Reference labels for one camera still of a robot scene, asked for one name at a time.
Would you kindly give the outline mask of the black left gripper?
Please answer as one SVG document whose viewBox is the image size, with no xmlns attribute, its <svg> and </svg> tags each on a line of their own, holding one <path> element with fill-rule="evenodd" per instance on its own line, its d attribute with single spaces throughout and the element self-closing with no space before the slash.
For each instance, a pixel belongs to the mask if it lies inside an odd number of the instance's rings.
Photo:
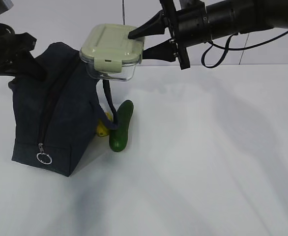
<svg viewBox="0 0 288 236">
<path fill-rule="evenodd" d="M 30 53 L 37 39 L 25 32 L 14 36 L 6 60 L 0 65 L 0 76 L 29 76 L 45 79 L 46 70 Z"/>
</svg>

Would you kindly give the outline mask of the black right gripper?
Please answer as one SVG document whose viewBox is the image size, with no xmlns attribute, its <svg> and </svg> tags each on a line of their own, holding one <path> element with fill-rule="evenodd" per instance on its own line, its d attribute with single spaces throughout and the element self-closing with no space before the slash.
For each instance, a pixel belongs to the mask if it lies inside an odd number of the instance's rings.
<svg viewBox="0 0 288 236">
<path fill-rule="evenodd" d="M 205 3 L 197 0 L 182 10 L 176 10 L 172 0 L 161 0 L 160 4 L 163 12 L 157 12 L 142 26 L 129 32 L 128 39 L 164 34 L 165 16 L 172 39 L 144 50 L 142 59 L 175 61 L 177 57 L 182 70 L 190 68 L 187 48 L 211 40 Z"/>
</svg>

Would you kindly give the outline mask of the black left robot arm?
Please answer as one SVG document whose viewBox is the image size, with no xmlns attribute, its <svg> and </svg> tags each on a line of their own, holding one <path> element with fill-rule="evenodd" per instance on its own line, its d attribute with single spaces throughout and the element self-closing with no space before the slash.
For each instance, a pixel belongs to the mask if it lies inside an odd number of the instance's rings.
<svg viewBox="0 0 288 236">
<path fill-rule="evenodd" d="M 45 80 L 46 70 L 30 53 L 37 39 L 29 33 L 16 34 L 9 25 L 0 23 L 0 76 L 29 76 Z"/>
</svg>

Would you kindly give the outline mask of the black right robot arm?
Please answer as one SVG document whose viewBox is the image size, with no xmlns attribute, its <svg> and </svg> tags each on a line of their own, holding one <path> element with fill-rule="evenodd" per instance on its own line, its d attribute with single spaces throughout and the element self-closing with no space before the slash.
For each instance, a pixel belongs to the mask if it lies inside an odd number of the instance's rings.
<svg viewBox="0 0 288 236">
<path fill-rule="evenodd" d="M 160 35 L 169 29 L 170 39 L 143 51 L 143 59 L 168 62 L 179 61 L 181 69 L 190 68 L 187 48 L 227 37 L 221 58 L 212 67 L 222 63 L 230 41 L 238 34 L 287 29 L 288 0 L 222 0 L 206 5 L 201 0 L 182 0 L 177 10 L 172 0 L 160 1 L 162 10 L 149 21 L 129 32 L 129 39 Z"/>
</svg>

